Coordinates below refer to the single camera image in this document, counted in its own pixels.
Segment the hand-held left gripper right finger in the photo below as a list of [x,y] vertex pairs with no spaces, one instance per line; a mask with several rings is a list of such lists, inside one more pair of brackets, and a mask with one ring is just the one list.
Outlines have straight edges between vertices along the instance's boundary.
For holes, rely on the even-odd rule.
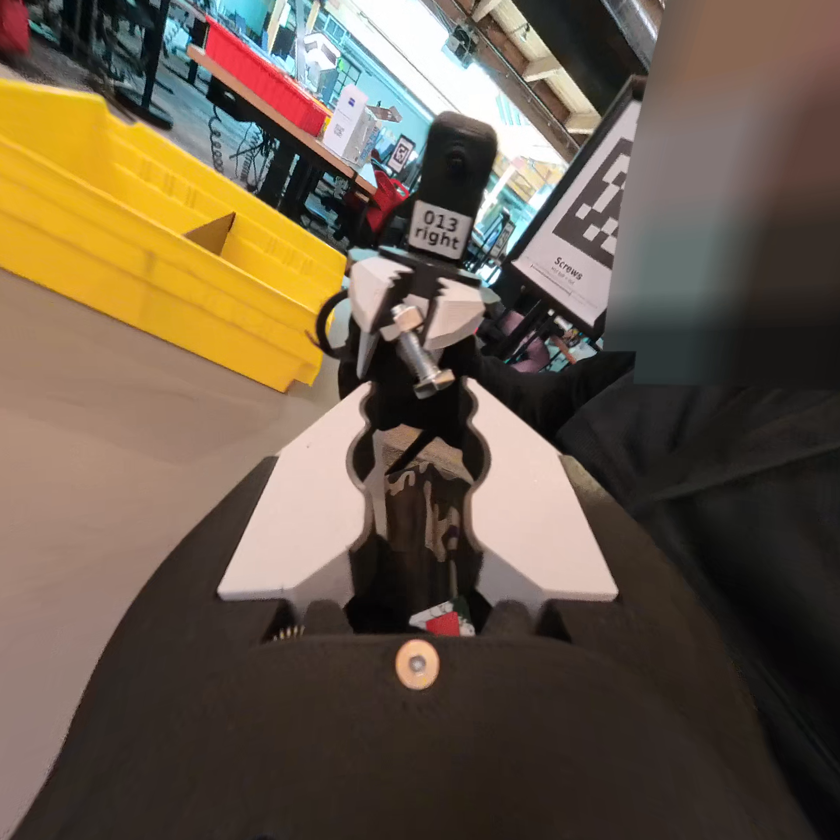
[[465,504],[480,551],[476,589],[492,606],[611,603],[618,588],[560,453],[477,381],[463,380],[480,473]]

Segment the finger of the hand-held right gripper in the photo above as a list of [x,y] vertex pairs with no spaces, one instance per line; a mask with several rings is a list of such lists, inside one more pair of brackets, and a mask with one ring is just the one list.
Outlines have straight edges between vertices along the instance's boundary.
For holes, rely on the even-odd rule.
[[479,287],[457,280],[440,280],[422,327],[425,349],[446,349],[474,335],[486,316]]
[[379,343],[398,336],[392,310],[403,303],[411,287],[412,270],[393,259],[367,257],[350,269],[350,305],[360,330],[355,372],[366,379]]

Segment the person's camouflage pants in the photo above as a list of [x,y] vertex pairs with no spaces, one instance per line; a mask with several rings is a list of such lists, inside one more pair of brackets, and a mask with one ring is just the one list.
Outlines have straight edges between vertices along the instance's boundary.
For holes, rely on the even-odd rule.
[[453,594],[468,489],[466,480],[427,461],[386,478],[386,540],[415,603]]

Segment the white carton box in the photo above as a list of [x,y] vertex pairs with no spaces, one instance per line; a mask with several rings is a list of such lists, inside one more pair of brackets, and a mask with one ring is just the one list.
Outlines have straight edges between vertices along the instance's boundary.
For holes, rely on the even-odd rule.
[[325,125],[322,143],[326,149],[347,161],[357,154],[358,145],[354,136],[360,135],[360,126],[366,120],[368,97],[353,84],[342,89],[332,111],[332,116]]

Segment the steel hex bolt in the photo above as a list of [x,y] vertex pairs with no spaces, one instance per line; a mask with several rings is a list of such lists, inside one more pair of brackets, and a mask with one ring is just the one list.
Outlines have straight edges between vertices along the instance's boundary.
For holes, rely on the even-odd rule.
[[413,372],[416,383],[425,371],[433,366],[439,368],[419,339],[418,330],[423,325],[423,317],[416,307],[398,304],[392,309],[392,320],[398,331],[397,341],[405,364]]

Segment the person's right hand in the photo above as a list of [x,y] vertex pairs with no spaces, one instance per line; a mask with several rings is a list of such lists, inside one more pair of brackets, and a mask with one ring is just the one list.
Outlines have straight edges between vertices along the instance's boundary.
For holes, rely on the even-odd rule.
[[356,371],[360,348],[361,331],[354,321],[350,321],[347,339],[338,351],[339,396],[344,398],[360,384],[371,382],[373,395],[367,403],[367,411],[375,430],[384,432],[399,426],[413,427],[458,449],[462,449],[466,434],[466,405],[461,399],[459,381],[468,377],[498,396],[504,393],[511,376],[517,373],[498,358],[484,355],[476,339],[469,337],[448,347],[438,362],[442,369],[453,372],[455,383],[441,392],[420,398],[414,391],[413,374],[399,358],[395,343],[378,343],[364,374]]

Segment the black bin divider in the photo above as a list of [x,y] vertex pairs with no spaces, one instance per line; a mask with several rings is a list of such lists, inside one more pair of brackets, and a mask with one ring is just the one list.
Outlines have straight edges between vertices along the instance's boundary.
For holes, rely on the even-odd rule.
[[182,236],[195,245],[204,248],[209,253],[215,256],[221,256],[235,219],[235,212],[227,213],[184,232]]

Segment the framed marker sign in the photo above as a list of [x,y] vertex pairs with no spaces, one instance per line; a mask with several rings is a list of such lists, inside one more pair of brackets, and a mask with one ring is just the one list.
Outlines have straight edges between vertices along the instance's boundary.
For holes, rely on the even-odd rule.
[[588,338],[604,332],[618,220],[648,77],[631,76],[501,273]]

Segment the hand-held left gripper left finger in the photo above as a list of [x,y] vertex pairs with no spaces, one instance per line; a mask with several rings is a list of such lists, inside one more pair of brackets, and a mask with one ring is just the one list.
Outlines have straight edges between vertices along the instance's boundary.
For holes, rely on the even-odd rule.
[[282,448],[217,586],[224,602],[346,606],[352,557],[373,536],[370,496],[352,454],[371,431],[364,383]]

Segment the yellow storage bin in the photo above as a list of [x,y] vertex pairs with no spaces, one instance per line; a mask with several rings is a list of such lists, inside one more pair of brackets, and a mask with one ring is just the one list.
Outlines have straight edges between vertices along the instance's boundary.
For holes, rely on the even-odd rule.
[[[286,392],[322,367],[339,251],[98,95],[1,83],[2,268]],[[182,235],[236,213],[223,254]]]

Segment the person's right forearm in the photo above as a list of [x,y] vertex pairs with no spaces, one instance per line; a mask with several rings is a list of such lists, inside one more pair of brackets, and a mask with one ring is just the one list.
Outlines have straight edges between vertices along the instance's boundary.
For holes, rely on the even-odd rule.
[[633,372],[635,363],[635,352],[603,350],[561,371],[522,372],[499,359],[479,355],[469,377],[555,444],[562,426],[590,400]]

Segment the red storage bin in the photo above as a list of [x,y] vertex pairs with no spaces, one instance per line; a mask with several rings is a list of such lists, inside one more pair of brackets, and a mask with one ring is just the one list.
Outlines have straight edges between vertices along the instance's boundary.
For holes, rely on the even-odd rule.
[[320,137],[331,112],[297,80],[215,19],[206,19],[205,56],[283,118]]

